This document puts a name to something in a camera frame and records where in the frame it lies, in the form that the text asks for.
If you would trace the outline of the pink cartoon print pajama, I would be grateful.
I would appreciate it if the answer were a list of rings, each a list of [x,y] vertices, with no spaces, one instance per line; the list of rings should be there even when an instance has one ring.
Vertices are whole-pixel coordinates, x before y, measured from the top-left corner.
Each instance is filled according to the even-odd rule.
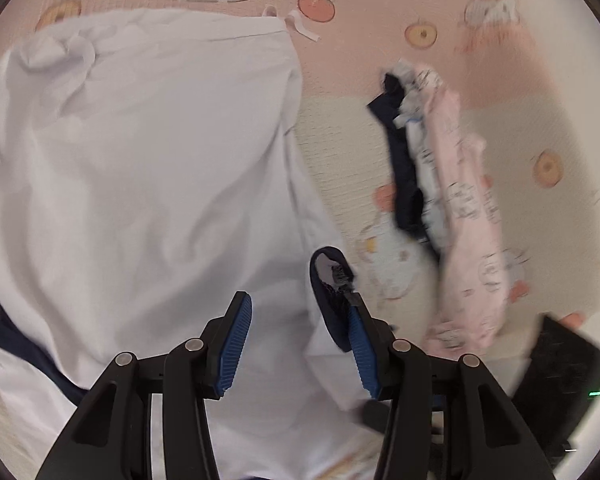
[[[425,226],[441,255],[424,349],[447,359],[481,353],[505,321],[509,294],[500,208],[483,167],[486,142],[460,128],[460,96],[435,70],[400,61],[391,73],[405,89],[394,123],[406,128]]]

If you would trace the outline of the white shirt navy trim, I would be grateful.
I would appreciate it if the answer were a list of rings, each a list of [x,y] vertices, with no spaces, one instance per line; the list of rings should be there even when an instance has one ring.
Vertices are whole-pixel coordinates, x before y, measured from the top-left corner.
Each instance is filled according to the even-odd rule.
[[[309,281],[341,237],[294,137],[301,96],[274,16],[111,11],[0,58],[0,306],[87,388],[248,292],[237,376],[209,411],[225,479],[368,479],[380,448]]]

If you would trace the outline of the navy garment under pajama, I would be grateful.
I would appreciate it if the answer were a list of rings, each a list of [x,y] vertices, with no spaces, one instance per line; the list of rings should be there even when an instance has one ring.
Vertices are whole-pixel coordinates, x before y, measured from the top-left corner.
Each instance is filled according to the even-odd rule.
[[[368,110],[384,128],[393,176],[393,215],[396,227],[419,242],[438,266],[440,252],[432,241],[424,222],[425,196],[418,184],[416,165],[410,154],[405,127],[394,120],[405,89],[396,76],[385,74],[382,92],[367,104]]]

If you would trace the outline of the pink cream Hello Kitty blanket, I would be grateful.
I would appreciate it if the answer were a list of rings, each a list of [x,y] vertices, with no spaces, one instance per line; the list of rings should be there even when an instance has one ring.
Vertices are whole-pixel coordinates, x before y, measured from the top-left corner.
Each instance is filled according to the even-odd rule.
[[[0,307],[87,388],[249,292],[210,408],[224,478],[367,479],[380,442],[309,282],[502,384],[542,313],[600,312],[600,222],[524,0],[12,0]]]

